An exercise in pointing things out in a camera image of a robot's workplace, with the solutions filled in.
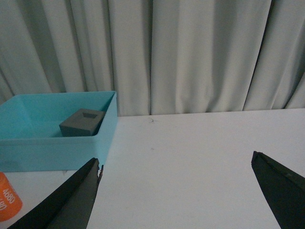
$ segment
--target white curtain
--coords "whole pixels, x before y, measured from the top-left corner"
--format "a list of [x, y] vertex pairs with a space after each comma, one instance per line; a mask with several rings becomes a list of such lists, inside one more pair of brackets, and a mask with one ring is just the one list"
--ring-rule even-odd
[[0, 1], [0, 103], [108, 90], [120, 116], [303, 108], [305, 1]]

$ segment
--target white table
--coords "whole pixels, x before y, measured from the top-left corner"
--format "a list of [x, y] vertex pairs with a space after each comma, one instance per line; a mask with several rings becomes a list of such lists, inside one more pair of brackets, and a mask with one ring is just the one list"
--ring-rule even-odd
[[[87, 228], [279, 229], [252, 154], [305, 176], [304, 120], [305, 109], [120, 117]], [[0, 228], [72, 173], [7, 173], [25, 206]]]

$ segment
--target gray square block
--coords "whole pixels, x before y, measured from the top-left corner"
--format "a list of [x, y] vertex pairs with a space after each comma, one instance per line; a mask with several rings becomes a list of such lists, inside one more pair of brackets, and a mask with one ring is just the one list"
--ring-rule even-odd
[[63, 137], [93, 136], [100, 129], [104, 111], [80, 109], [63, 121], [59, 127]]

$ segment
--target blue plastic bin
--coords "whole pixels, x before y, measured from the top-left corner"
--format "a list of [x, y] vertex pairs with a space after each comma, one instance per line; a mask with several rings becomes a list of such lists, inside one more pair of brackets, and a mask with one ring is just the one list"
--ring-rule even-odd
[[[97, 135], [62, 137], [59, 124], [80, 108], [106, 111]], [[105, 164], [118, 116], [116, 92], [17, 95], [0, 106], [0, 171], [77, 170]]]

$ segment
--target orange cylinder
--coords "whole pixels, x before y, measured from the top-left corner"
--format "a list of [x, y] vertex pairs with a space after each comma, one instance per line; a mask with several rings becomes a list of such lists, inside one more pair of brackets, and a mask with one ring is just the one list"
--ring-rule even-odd
[[12, 218], [21, 208], [21, 199], [10, 185], [5, 174], [0, 172], [0, 222]]

